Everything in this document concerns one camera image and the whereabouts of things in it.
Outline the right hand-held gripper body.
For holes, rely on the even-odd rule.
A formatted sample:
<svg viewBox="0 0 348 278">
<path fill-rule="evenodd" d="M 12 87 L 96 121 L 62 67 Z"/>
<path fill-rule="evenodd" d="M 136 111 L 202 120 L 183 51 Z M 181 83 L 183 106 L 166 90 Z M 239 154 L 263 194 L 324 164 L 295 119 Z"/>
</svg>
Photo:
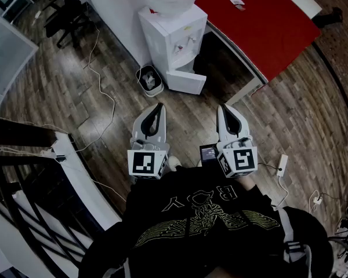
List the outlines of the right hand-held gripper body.
<svg viewBox="0 0 348 278">
<path fill-rule="evenodd" d="M 216 147 L 217 161 L 226 178 L 243 177 L 258 169 L 257 147 L 253 146 L 251 136 L 232 142 L 220 141 Z"/>
</svg>

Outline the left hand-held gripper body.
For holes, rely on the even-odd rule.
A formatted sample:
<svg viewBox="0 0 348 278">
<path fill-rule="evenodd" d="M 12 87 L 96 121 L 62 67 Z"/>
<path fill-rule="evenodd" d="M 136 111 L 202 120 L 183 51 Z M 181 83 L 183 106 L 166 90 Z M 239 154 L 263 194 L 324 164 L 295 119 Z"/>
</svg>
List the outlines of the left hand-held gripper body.
<svg viewBox="0 0 348 278">
<path fill-rule="evenodd" d="M 128 171 L 132 182 L 138 179 L 159 180 L 168 162 L 170 146 L 163 142 L 130 139 Z"/>
</svg>

